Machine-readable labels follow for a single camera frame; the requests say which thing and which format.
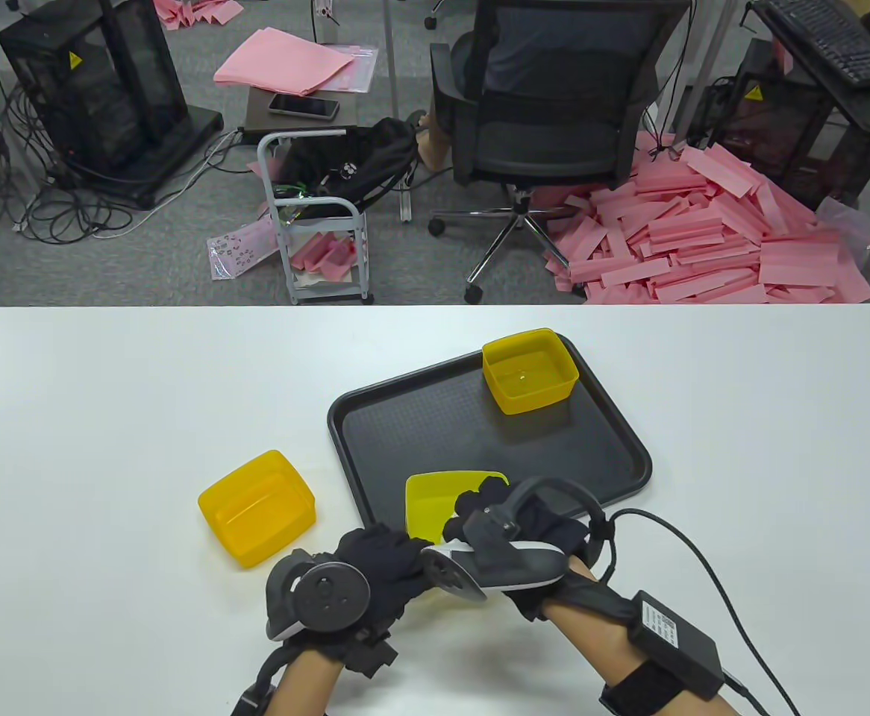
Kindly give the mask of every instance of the warning label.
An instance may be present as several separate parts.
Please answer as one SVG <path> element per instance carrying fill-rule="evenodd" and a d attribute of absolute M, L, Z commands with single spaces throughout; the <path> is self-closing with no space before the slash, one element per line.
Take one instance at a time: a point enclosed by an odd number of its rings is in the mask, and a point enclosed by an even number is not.
<path fill-rule="evenodd" d="M 647 627 L 650 631 L 653 631 L 654 634 L 657 634 L 664 641 L 667 641 L 673 648 L 680 648 L 677 646 L 677 624 L 674 623 L 667 614 L 661 613 L 661 611 L 654 609 L 653 606 L 647 604 L 646 601 L 643 601 L 643 621 L 644 627 Z"/>

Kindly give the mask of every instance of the black glove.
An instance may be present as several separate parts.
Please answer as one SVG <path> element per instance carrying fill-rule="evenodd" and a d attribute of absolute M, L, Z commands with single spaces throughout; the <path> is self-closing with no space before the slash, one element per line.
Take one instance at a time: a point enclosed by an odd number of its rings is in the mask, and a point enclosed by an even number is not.
<path fill-rule="evenodd" d="M 377 644 L 405 611 L 405 604 L 432 586 L 419 562 L 422 547 L 431 542 L 410 539 L 383 524 L 357 529 L 342 536 L 333 554 L 351 564 L 369 583 L 366 613 L 356 623 L 336 632 L 305 629 L 286 640 L 292 647 L 316 648 L 330 659 L 346 662 L 353 645 L 361 640 Z"/>
<path fill-rule="evenodd" d="M 510 485 L 504 484 L 500 477 L 487 477 L 478 492 L 462 492 L 455 501 L 456 518 L 445 523 L 442 536 L 445 541 L 461 539 L 465 541 L 466 519 L 476 510 L 504 502 L 511 492 Z M 576 519 L 555 515 L 544 501 L 533 495 L 529 497 L 516 516 L 519 534 L 517 539 L 545 542 L 554 545 L 566 555 L 582 556 L 588 527 Z M 541 602 L 554 592 L 554 584 L 537 589 L 522 589 L 506 592 L 506 596 L 516 604 L 518 610 L 529 621 L 541 616 Z"/>

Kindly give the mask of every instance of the smartphone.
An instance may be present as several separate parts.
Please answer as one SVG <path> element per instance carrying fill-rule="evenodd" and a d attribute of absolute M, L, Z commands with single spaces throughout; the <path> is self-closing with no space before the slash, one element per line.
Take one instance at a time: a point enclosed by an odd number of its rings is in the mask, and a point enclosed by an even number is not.
<path fill-rule="evenodd" d="M 275 115 L 304 116 L 330 122 L 339 113 L 335 99 L 299 98 L 296 95 L 274 95 L 269 110 Z"/>

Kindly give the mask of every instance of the floor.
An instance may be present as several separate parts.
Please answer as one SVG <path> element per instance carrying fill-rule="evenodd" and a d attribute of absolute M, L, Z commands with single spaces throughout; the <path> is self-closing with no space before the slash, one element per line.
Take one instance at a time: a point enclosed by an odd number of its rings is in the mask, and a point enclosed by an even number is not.
<path fill-rule="evenodd" d="M 712 0 L 717 7 L 722 0 Z M 272 26 L 309 37 L 308 0 L 245 0 L 246 10 L 225 27 L 200 24 L 168 34 L 170 50 L 187 100 L 221 110 L 228 128 L 245 109 L 243 89 L 213 85 L 213 72 L 257 28 Z M 474 0 L 448 0 L 435 31 L 426 31 L 425 0 L 393 2 L 395 54 L 402 115 L 428 105 L 428 43 L 450 42 L 472 23 Z M 384 47 L 381 0 L 345 0 L 337 4 L 339 41 Z M 0 28 L 13 20 L 0 3 Z M 683 43 L 681 28 L 660 61 L 667 76 Z M 752 33 L 732 27 L 718 61 L 717 75 L 732 74 Z M 0 69 L 13 81 L 0 54 Z M 360 103 L 360 122 L 390 113 L 385 61 L 381 58 L 372 92 Z M 237 148 L 229 165 L 253 158 Z M 415 221 L 398 222 L 398 202 L 385 198 L 370 211 L 372 291 L 380 304 L 461 303 L 463 279 L 490 241 L 490 229 L 453 225 L 433 239 L 425 231 L 429 209 L 497 204 L 498 187 L 463 190 L 450 176 L 437 178 L 412 195 Z M 29 242 L 0 222 L 0 306 L 187 306 L 187 304 L 285 304 L 288 297 L 278 260 L 268 260 L 235 280 L 210 280 L 206 241 L 253 221 L 263 201 L 257 178 L 211 172 L 183 198 L 131 235 L 112 241 L 88 239 L 70 246 Z M 870 214 L 870 184 L 862 196 Z M 870 258 L 866 269 L 870 282 Z M 541 267 L 529 236 L 497 260 L 482 282 L 485 303 L 579 303 L 558 293 Z"/>

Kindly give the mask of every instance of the yellow container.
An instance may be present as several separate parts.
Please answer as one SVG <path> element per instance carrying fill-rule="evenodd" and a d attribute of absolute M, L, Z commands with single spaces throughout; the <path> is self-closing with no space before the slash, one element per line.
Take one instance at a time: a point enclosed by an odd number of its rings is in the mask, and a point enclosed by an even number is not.
<path fill-rule="evenodd" d="M 199 497 L 219 541 L 244 569 L 298 538 L 316 523 L 316 499 L 278 450 L 232 471 Z"/>
<path fill-rule="evenodd" d="M 551 328 L 516 333 L 485 344 L 482 369 L 505 415 L 562 401 L 578 382 L 578 366 Z"/>
<path fill-rule="evenodd" d="M 445 522 L 455 514 L 455 500 L 462 492 L 477 490 L 486 477 L 501 473 L 481 470 L 414 474 L 405 482 L 405 532 L 414 538 L 441 544 Z"/>

